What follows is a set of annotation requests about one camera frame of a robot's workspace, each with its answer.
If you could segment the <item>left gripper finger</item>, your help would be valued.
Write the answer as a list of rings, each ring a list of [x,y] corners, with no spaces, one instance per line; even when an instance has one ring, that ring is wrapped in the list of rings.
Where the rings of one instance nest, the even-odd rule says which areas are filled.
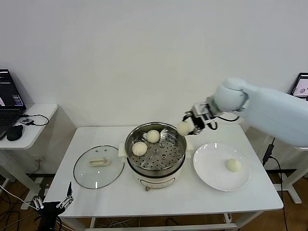
[[[44,208],[43,202],[39,196],[34,197],[33,203],[36,210],[42,210]]]
[[[73,202],[74,198],[72,196],[72,182],[69,183],[66,197],[62,200],[57,207],[58,208],[68,208],[70,204]]]

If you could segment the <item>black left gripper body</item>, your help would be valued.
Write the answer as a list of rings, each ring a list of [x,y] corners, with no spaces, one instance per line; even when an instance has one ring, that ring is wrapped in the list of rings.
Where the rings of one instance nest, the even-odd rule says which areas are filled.
[[[54,231],[57,218],[65,211],[64,206],[58,206],[59,203],[60,202],[43,203],[44,207],[38,210],[40,216],[39,231]]]

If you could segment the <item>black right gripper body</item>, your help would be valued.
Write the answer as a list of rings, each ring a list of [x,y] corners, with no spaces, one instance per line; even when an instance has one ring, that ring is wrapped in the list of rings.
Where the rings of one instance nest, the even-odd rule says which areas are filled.
[[[211,123],[205,124],[200,117],[196,117],[195,122],[193,122],[193,126],[194,126],[194,128],[199,127],[199,128],[202,128],[202,129],[204,129],[206,126],[208,126],[209,128],[212,128]]]

